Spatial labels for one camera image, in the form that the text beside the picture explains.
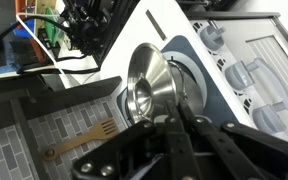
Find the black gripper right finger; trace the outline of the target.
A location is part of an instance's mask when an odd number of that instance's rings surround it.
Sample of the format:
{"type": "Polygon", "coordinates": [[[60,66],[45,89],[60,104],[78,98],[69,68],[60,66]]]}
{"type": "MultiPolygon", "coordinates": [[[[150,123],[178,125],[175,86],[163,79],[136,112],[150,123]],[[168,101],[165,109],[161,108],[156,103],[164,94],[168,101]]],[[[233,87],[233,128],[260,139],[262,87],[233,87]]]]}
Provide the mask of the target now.
{"type": "Polygon", "coordinates": [[[216,128],[207,117],[194,115],[185,99],[179,99],[178,108],[193,149],[209,163],[214,175],[221,173],[221,180],[265,179],[233,140],[216,128]]]}

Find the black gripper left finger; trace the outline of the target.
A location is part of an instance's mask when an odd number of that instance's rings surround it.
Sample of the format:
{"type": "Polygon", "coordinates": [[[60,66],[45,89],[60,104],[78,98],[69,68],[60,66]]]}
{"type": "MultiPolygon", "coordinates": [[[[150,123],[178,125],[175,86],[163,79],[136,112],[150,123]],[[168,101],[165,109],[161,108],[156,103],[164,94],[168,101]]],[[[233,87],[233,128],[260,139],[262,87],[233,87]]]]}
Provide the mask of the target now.
{"type": "Polygon", "coordinates": [[[165,102],[168,118],[165,120],[167,157],[172,180],[200,180],[198,164],[195,160],[190,137],[180,119],[174,102],[165,102]]]}

